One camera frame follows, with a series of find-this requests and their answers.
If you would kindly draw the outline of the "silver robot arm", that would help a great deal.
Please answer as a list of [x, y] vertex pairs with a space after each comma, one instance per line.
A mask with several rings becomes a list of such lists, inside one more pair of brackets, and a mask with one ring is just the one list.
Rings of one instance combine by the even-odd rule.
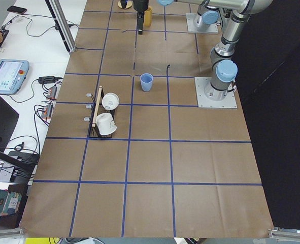
[[221, 101], [226, 97], [228, 87], [238, 72], [238, 67], [231, 57], [242, 29], [252, 14], [262, 12], [272, 1], [185, 1], [185, 3], [198, 4], [199, 11], [206, 6], [232, 10], [227, 26], [222, 30], [221, 41], [211, 50], [212, 78], [204, 88], [206, 97], [213, 101]]
[[[149, 20], [149, 1], [132, 1], [133, 8], [137, 11], [137, 30], [138, 34], [143, 34], [143, 25], [146, 19]], [[219, 18], [219, 8], [204, 5], [198, 6], [197, 13], [187, 13], [187, 32], [194, 34], [217, 34], [217, 22]]]

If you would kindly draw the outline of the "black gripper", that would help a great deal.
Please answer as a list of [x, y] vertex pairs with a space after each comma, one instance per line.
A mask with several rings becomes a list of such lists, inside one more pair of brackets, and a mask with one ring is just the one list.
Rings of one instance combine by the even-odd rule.
[[137, 29], [138, 34], [143, 34], [143, 24], [144, 24], [144, 16], [145, 11], [148, 9], [149, 1], [148, 0], [134, 0], [134, 9], [137, 13]]

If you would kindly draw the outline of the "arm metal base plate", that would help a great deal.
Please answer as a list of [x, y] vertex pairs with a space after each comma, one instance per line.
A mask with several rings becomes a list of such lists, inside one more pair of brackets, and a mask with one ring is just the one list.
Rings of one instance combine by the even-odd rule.
[[235, 92], [231, 84], [227, 90], [218, 91], [211, 86], [211, 77], [195, 77], [194, 80], [199, 108], [237, 109]]
[[205, 24], [197, 13], [187, 13], [187, 31], [193, 34], [218, 34], [217, 23]]

